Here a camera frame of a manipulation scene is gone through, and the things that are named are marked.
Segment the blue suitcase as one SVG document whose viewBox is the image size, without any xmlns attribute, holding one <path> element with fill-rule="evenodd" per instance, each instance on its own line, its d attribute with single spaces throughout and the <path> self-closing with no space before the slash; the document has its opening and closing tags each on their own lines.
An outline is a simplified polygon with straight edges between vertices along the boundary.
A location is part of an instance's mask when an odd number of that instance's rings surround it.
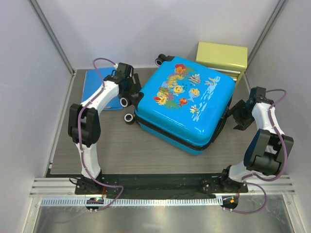
<svg viewBox="0 0 311 233">
<path fill-rule="evenodd" d="M 127 124 L 192 155 L 199 155 L 223 129 L 235 81 L 228 75 L 178 56 L 160 54 L 158 69 L 136 97 L 121 97 L 122 107 L 133 106 Z"/>
</svg>

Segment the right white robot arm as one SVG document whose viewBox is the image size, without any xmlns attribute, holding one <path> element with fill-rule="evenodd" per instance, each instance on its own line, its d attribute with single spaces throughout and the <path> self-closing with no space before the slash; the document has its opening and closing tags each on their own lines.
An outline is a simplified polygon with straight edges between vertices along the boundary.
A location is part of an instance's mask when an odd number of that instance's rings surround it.
<svg viewBox="0 0 311 233">
<path fill-rule="evenodd" d="M 253 176 L 266 182 L 275 181 L 285 170 L 294 140 L 280 128 L 275 115 L 276 102 L 266 97 L 267 92 L 263 87 L 253 87 L 247 101 L 240 100 L 225 114 L 225 118 L 234 118 L 236 130 L 244 131 L 254 122 L 257 132 L 243 161 L 222 171 L 219 186 L 224 192 L 240 191 Z"/>
</svg>

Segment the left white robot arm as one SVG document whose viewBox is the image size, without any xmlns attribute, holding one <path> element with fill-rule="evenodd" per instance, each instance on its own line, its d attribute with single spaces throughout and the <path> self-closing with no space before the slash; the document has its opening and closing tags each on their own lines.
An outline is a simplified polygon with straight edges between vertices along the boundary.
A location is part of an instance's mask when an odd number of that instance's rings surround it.
<svg viewBox="0 0 311 233">
<path fill-rule="evenodd" d="M 98 163 L 97 142 L 101 135 L 100 113 L 115 97 L 122 107 L 135 102 L 141 90 L 138 74 L 125 63 L 114 65 L 114 70 L 101 77 L 100 87 L 85 101 L 72 104 L 69 109 L 68 135 L 76 145 L 82 164 L 76 194 L 98 194 L 104 188 L 102 170 Z"/>
</svg>

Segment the olive green drawer box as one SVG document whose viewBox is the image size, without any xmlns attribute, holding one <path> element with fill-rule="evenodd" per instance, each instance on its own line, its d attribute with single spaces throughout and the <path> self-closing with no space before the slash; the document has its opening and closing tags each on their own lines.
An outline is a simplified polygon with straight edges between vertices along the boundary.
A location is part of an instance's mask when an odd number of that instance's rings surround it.
<svg viewBox="0 0 311 233">
<path fill-rule="evenodd" d="M 230 76 L 238 84 L 247 69 L 248 48 L 200 41 L 195 60 Z"/>
</svg>

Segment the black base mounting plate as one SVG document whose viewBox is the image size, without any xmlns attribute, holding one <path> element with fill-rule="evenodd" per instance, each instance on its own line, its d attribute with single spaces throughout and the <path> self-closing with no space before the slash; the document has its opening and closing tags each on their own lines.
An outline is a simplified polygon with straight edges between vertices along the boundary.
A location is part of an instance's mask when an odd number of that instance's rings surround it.
<svg viewBox="0 0 311 233">
<path fill-rule="evenodd" d="M 100 182 L 90 178 L 78 178 L 75 194 L 106 195 L 122 199 L 200 199 L 212 198 L 220 193 L 247 193 L 248 187 L 231 181 L 220 173 L 183 173 L 183 174 L 105 174 Z"/>
</svg>

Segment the right aluminium frame post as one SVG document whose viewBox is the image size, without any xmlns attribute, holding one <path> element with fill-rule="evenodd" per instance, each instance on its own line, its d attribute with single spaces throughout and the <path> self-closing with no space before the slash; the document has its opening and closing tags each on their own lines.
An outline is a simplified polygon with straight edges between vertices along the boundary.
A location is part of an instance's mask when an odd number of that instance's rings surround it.
<svg viewBox="0 0 311 233">
<path fill-rule="evenodd" d="M 270 16 L 268 17 L 263 29 L 261 30 L 259 37 L 257 38 L 250 54 L 248 55 L 247 67 L 250 67 L 253 59 L 255 58 L 256 54 L 258 53 L 259 49 L 261 48 L 266 37 L 269 35 L 270 31 L 272 30 L 274 24 L 276 23 L 278 17 L 281 15 L 281 13 L 284 10 L 287 3 L 288 3 L 288 0 L 278 0 L 276 2 L 275 7 L 273 8 L 273 10 L 272 10 Z"/>
</svg>

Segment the aluminium frame post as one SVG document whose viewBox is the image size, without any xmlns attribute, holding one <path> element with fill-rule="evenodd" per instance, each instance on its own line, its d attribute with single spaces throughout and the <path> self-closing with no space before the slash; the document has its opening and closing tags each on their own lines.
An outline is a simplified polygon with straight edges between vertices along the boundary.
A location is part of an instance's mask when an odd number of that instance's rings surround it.
<svg viewBox="0 0 311 233">
<path fill-rule="evenodd" d="M 269 35 L 270 31 L 272 30 L 274 24 L 276 23 L 278 17 L 281 15 L 281 13 L 284 10 L 287 3 L 288 3 L 288 0 L 278 0 L 276 2 L 275 7 L 273 8 L 273 10 L 272 10 L 270 16 L 268 17 L 263 29 L 261 30 L 259 37 L 257 38 L 250 54 L 248 55 L 247 67 L 250 67 L 253 59 L 255 58 L 256 54 L 258 53 L 259 49 L 261 48 L 266 37 Z"/>
<path fill-rule="evenodd" d="M 61 60 L 63 61 L 64 65 L 66 66 L 67 70 L 71 74 L 71 76 L 74 76 L 75 69 L 72 67 L 68 57 L 66 56 L 62 46 L 59 43 L 59 40 L 57 39 L 50 23 L 48 22 L 48 19 L 46 18 L 42 8 L 40 7 L 38 1 L 36 0 L 28 0 L 28 3 L 30 4 L 31 8 L 33 9 L 34 13 L 36 14 L 39 22 L 43 26 L 47 36 L 49 37 L 51 43 L 53 44 L 54 48 L 58 52 Z"/>
</svg>

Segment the left aluminium frame post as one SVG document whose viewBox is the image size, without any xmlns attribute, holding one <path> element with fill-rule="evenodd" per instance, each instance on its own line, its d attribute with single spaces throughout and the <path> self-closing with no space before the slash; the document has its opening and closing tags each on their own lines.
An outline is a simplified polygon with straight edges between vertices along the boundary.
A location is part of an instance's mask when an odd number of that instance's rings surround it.
<svg viewBox="0 0 311 233">
<path fill-rule="evenodd" d="M 40 7 L 38 1 L 36 0 L 28 0 L 28 3 L 30 4 L 31 8 L 33 9 L 34 13 L 36 14 L 39 22 L 43 26 L 47 36 L 49 37 L 51 43 L 53 44 L 54 48 L 58 52 L 61 60 L 63 61 L 64 65 L 66 66 L 67 70 L 71 74 L 71 76 L 74 76 L 75 69 L 72 67 L 68 57 L 66 56 L 62 46 L 59 43 L 59 40 L 57 39 L 50 23 L 48 22 L 48 19 L 46 18 L 42 8 Z"/>
</svg>

